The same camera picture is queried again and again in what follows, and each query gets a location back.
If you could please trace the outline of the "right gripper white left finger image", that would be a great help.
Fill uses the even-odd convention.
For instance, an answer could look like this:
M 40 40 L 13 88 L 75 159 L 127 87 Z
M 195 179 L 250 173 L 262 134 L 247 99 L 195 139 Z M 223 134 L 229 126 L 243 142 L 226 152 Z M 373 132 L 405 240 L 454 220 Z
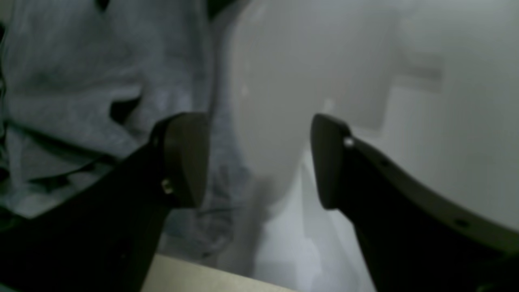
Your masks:
M 174 115 L 57 207 L 31 219 L 1 208 L 2 292 L 139 292 L 171 209 L 202 204 L 209 136 L 206 114 Z

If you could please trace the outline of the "right gripper white right finger image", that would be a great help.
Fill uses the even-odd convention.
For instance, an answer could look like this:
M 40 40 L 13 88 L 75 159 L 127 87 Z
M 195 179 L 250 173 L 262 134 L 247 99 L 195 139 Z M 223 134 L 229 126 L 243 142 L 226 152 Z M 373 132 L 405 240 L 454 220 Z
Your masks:
M 348 125 L 316 114 L 310 144 L 324 209 L 356 233 L 379 292 L 517 292 L 518 233 L 407 174 Z

